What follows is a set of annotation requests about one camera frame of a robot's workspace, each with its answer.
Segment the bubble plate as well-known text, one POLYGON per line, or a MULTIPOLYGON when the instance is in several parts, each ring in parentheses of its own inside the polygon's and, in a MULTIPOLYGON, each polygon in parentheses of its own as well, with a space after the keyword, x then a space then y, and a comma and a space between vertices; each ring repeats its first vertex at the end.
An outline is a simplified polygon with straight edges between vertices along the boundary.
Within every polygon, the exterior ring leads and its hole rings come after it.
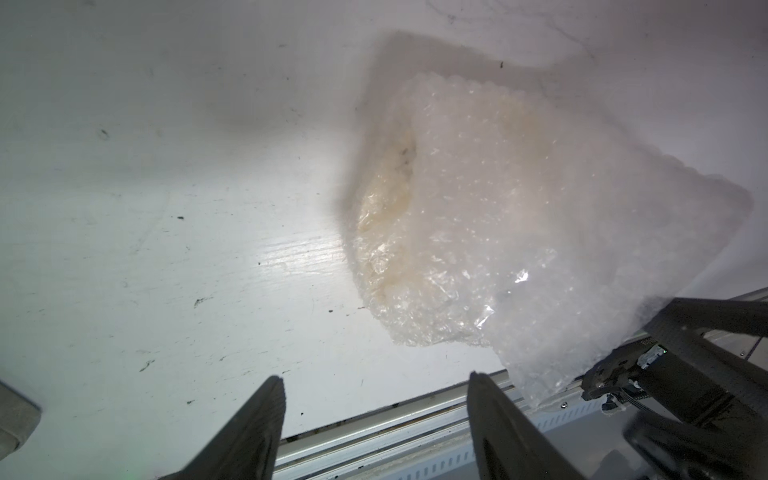
POLYGON ((749 217, 743 187, 493 83, 393 97, 347 249, 403 345, 492 349, 536 406, 636 333, 749 217))

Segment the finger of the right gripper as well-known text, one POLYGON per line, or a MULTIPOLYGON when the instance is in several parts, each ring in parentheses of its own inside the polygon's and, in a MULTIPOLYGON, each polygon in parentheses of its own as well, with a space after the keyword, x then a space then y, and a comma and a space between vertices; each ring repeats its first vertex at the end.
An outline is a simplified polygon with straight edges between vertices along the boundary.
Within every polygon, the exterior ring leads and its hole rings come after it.
POLYGON ((767 438, 744 439, 640 412, 627 443, 663 479, 765 479, 767 438))
POLYGON ((767 371, 701 334, 703 330, 717 330, 765 338, 765 302, 674 298, 645 324, 644 330, 760 417, 767 417, 767 371))

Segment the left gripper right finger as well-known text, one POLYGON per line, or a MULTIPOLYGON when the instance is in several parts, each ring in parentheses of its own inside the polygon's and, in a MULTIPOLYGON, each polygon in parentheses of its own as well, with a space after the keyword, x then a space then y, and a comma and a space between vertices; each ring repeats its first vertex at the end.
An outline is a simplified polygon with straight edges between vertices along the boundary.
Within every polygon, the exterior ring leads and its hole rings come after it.
POLYGON ((492 378, 469 377, 467 412, 482 479, 581 479, 492 378))

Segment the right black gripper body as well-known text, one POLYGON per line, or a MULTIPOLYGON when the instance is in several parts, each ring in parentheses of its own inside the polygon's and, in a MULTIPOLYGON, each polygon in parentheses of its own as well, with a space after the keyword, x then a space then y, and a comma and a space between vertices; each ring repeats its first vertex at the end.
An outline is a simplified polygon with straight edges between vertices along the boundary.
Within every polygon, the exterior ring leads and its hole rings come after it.
POLYGON ((601 400, 603 414, 617 414, 628 407, 653 413, 642 403, 651 395, 640 386, 639 379, 666 353, 667 349, 650 336, 621 345, 581 376, 581 398, 601 400))

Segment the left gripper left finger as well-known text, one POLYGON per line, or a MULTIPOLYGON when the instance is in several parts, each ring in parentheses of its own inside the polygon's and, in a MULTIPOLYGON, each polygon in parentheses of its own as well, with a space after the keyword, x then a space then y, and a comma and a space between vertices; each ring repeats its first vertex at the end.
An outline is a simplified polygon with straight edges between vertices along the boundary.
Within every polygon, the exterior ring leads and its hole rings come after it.
POLYGON ((180 471, 183 479, 270 479, 273 476, 286 413, 283 379, 269 377, 180 471))

